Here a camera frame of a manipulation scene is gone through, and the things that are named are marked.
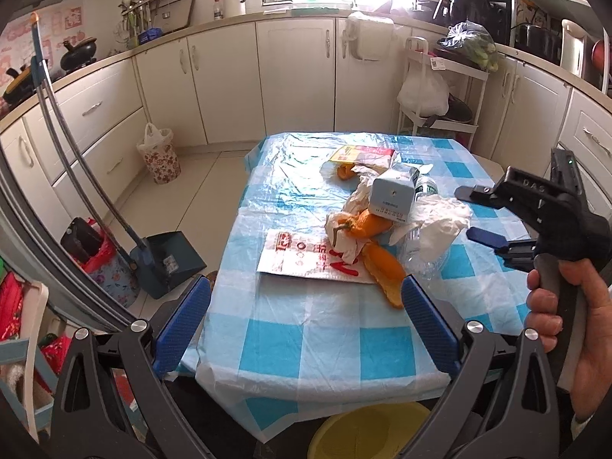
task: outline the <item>floor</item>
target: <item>floor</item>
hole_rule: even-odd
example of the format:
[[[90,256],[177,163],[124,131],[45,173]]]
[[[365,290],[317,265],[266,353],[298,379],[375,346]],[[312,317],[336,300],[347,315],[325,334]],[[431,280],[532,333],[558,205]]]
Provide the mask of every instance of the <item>floor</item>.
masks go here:
[[[247,153],[222,151],[179,157],[181,175],[177,179],[156,185],[146,176],[119,211],[140,236],[183,231],[207,264],[204,273],[219,269],[247,183]],[[133,241],[117,221],[110,228],[125,249],[133,248]],[[180,296],[187,283],[157,300],[141,291],[128,310],[136,317],[150,319],[163,302]]]

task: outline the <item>kettle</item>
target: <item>kettle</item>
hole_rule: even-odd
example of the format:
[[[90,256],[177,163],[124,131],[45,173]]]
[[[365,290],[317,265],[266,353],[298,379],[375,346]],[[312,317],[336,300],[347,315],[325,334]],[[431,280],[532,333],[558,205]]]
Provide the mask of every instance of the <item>kettle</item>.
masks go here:
[[[223,0],[223,17],[236,17],[237,15],[244,15],[247,10],[244,6],[244,2],[247,0]]]

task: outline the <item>table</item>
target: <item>table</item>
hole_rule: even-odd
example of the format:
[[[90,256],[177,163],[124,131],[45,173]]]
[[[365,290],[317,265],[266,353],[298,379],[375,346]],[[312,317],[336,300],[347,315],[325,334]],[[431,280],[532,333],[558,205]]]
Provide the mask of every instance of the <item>table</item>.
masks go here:
[[[430,176],[443,196],[460,185],[492,184],[469,151],[447,139],[285,133],[268,137],[245,157],[249,182],[201,336],[182,364],[262,442],[296,421],[437,397],[449,381],[434,367],[408,315],[393,309],[376,285],[256,273],[268,230],[311,233],[341,209],[357,181],[339,181],[326,161],[346,143],[387,146],[404,162],[433,164]],[[507,210],[472,209],[472,225],[509,239],[528,237]],[[521,331],[526,275],[505,268],[465,232],[427,288],[489,330]]]

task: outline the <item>finger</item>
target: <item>finger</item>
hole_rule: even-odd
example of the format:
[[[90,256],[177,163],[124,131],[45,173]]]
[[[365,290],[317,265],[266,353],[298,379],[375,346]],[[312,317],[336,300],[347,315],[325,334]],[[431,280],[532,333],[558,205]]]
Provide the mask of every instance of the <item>finger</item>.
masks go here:
[[[563,320],[560,316],[553,316],[552,314],[530,312],[525,318],[525,327],[533,328],[541,335],[554,337],[561,331]]]
[[[608,287],[589,259],[578,262],[559,261],[559,271],[571,285],[580,285],[591,309],[610,305]]]
[[[538,288],[527,295],[526,303],[530,311],[556,314],[559,297],[548,290],[544,290],[544,288]]]
[[[538,273],[537,269],[532,269],[529,274],[527,274],[527,288],[530,290],[535,290],[540,286],[540,273]]]
[[[547,335],[540,335],[540,340],[542,340],[542,345],[544,345],[544,351],[550,352],[557,346],[557,337],[549,337]]]

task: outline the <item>floral trash can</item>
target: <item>floral trash can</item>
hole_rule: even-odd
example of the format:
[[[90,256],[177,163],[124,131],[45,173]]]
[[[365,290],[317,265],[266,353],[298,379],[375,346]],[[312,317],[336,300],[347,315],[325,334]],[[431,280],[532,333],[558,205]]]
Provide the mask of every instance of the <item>floral trash can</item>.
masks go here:
[[[172,130],[159,130],[148,122],[143,141],[136,145],[153,181],[158,185],[169,183],[181,173],[181,165],[172,145],[173,136]]]

